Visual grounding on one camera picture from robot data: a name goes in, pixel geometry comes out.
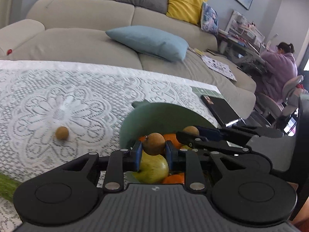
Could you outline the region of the brown longan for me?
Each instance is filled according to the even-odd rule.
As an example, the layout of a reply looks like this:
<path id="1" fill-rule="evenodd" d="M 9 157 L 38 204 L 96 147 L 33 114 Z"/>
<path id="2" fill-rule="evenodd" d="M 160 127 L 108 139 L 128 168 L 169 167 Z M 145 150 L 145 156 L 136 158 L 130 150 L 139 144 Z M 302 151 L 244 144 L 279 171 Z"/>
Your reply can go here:
<path id="1" fill-rule="evenodd" d="M 68 128 L 64 126 L 58 127 L 57 130 L 55 131 L 55 137 L 58 140 L 67 140 L 69 137 Z"/>
<path id="2" fill-rule="evenodd" d="M 161 134 L 155 132 L 145 136 L 142 144 L 145 153 L 156 156 L 164 152 L 166 141 Z"/>
<path id="3" fill-rule="evenodd" d="M 183 132 L 193 136 L 199 136 L 199 130 L 195 126 L 188 126 L 183 129 Z"/>

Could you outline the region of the orange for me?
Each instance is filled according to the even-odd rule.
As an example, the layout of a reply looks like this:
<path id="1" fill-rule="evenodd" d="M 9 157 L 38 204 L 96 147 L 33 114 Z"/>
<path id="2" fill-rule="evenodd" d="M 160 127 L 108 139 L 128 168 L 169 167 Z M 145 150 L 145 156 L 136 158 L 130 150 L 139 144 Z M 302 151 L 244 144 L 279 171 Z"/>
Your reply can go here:
<path id="1" fill-rule="evenodd" d="M 165 141 L 171 141 L 175 148 L 180 149 L 183 145 L 177 140 L 176 134 L 165 134 L 163 135 Z M 139 141 L 143 142 L 144 137 L 140 137 Z"/>
<path id="2" fill-rule="evenodd" d="M 173 174 L 162 180 L 162 184 L 184 184 L 185 175 L 184 173 Z"/>

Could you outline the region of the grey office chair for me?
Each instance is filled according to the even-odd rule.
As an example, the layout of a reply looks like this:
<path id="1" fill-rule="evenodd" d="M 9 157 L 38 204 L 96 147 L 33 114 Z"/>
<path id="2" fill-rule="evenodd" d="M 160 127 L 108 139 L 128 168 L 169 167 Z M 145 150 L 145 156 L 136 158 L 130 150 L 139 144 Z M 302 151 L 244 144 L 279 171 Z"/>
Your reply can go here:
<path id="1" fill-rule="evenodd" d="M 290 117 L 299 107 L 299 99 L 306 90 L 301 83 L 304 77 L 299 75 L 289 80 L 283 87 L 282 100 L 276 102 L 269 96 L 257 93 L 257 107 L 264 118 L 270 117 L 271 127 L 284 131 Z"/>

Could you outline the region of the yellow green pear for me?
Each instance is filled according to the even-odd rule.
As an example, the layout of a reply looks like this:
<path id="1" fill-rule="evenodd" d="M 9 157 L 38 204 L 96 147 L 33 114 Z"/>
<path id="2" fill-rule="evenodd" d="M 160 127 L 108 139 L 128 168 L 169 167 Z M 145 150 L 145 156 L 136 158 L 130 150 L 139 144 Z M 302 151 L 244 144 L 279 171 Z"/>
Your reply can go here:
<path id="1" fill-rule="evenodd" d="M 169 166 L 162 155 L 151 156 L 143 151 L 139 170 L 132 175 L 142 184 L 158 184 L 169 175 Z"/>

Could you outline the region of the green checked table mat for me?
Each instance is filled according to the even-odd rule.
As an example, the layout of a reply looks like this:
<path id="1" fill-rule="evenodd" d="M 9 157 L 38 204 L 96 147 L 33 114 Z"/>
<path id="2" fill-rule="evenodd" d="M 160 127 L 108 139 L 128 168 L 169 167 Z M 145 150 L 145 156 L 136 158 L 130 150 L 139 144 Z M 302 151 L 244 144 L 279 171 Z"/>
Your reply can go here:
<path id="1" fill-rule="evenodd" d="M 220 93 L 218 89 L 213 88 L 200 88 L 200 87 L 191 87 L 192 92 L 196 94 L 198 97 L 209 96 L 209 97 L 215 97 L 215 98 L 224 98 L 223 95 Z"/>

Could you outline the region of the green fruit bowl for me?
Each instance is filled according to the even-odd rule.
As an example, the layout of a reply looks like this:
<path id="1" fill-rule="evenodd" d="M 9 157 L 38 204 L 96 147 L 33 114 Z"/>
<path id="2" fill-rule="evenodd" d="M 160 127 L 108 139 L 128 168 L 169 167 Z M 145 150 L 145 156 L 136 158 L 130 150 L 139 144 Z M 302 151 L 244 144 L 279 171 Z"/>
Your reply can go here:
<path id="1" fill-rule="evenodd" d="M 121 148 L 134 147 L 141 136 L 157 132 L 175 134 L 188 126 L 214 129 L 215 126 L 198 113 L 171 103 L 133 102 L 131 111 L 123 120 L 119 131 Z"/>

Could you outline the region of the patterned paper sheet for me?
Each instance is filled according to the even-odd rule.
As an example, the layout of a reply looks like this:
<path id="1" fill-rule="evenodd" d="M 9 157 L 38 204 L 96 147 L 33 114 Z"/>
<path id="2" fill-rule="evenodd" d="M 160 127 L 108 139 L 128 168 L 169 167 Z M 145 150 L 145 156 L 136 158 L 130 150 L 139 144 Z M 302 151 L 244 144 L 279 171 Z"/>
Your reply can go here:
<path id="1" fill-rule="evenodd" d="M 211 70 L 223 75 L 224 77 L 232 80 L 237 81 L 234 73 L 231 71 L 227 64 L 214 60 L 206 55 L 201 56 L 202 61 L 206 64 L 208 68 Z"/>

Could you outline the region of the person in purple robe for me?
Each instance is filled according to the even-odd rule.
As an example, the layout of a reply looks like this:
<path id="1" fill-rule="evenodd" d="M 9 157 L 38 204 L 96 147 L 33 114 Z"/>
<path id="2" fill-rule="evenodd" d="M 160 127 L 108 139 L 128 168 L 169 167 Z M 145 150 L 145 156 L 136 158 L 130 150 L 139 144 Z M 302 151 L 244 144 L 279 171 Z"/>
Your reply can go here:
<path id="1" fill-rule="evenodd" d="M 282 100 L 284 85 L 297 77 L 297 66 L 293 56 L 293 44 L 281 42 L 275 52 L 266 50 L 261 53 L 268 72 L 264 75 L 254 75 L 252 79 L 256 83 L 256 92 L 265 94 L 279 102 Z"/>

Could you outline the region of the white lace tablecloth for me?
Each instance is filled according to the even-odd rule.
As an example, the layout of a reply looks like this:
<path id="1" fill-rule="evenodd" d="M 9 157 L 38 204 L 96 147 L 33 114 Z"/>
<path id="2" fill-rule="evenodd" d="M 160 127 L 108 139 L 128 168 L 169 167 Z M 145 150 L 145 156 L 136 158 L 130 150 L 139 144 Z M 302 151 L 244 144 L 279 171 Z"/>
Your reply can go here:
<path id="1" fill-rule="evenodd" d="M 75 62 L 1 61 L 1 173 L 23 182 L 88 152 L 107 156 L 132 103 L 191 109 L 212 124 L 191 87 L 211 84 L 143 70 Z M 55 131 L 67 127 L 67 140 Z"/>

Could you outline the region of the cluttered desk with shelves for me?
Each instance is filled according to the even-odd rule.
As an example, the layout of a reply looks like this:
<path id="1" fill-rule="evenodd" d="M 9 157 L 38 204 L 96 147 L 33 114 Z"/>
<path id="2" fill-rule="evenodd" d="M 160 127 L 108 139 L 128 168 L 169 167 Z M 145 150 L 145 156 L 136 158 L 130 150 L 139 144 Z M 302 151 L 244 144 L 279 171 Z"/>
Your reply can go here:
<path id="1" fill-rule="evenodd" d="M 266 74 L 260 54 L 266 49 L 265 36 L 236 10 L 224 30 L 218 30 L 218 50 L 247 74 Z"/>

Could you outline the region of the light blue cushion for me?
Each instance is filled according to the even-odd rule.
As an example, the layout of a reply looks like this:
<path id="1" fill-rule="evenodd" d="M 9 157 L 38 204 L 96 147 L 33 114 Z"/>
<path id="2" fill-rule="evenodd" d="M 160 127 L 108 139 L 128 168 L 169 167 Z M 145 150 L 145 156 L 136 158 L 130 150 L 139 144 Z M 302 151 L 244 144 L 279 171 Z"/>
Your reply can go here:
<path id="1" fill-rule="evenodd" d="M 147 26 L 127 26 L 106 31 L 108 37 L 136 52 L 170 62 L 183 61 L 189 45 L 183 38 Z"/>

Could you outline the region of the blue floral cushion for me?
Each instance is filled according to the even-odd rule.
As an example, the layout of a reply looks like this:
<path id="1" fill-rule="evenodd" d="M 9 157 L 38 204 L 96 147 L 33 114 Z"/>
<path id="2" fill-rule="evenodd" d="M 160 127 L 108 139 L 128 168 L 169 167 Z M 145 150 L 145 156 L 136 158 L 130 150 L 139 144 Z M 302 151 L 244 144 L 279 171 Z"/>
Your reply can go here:
<path id="1" fill-rule="evenodd" d="M 208 5 L 205 1 L 202 4 L 201 10 L 201 30 L 203 32 L 218 35 L 218 17 L 217 12 Z"/>

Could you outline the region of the yellow cushion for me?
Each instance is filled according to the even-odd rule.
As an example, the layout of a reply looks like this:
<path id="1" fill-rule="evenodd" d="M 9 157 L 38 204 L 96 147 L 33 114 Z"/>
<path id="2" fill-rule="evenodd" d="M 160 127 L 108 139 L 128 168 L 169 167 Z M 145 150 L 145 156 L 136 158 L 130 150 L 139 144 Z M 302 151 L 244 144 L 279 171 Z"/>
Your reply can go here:
<path id="1" fill-rule="evenodd" d="M 203 2 L 208 0 L 168 0 L 166 16 L 196 26 L 200 25 Z"/>

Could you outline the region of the beige sofa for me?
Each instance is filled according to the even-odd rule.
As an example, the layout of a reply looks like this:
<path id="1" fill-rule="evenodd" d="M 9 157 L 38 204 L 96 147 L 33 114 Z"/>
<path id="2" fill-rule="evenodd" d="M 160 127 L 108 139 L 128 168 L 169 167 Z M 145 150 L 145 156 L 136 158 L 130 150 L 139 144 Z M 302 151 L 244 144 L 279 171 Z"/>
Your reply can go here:
<path id="1" fill-rule="evenodd" d="M 126 26 L 148 26 L 187 41 L 182 62 L 152 57 L 112 40 L 106 31 Z M 256 83 L 224 57 L 236 82 L 209 69 L 195 50 L 208 57 L 217 50 L 214 35 L 198 26 L 142 7 L 108 0 L 38 0 L 24 20 L 1 29 L 1 59 L 68 61 L 126 67 L 173 75 L 216 86 L 242 118 L 256 103 Z"/>

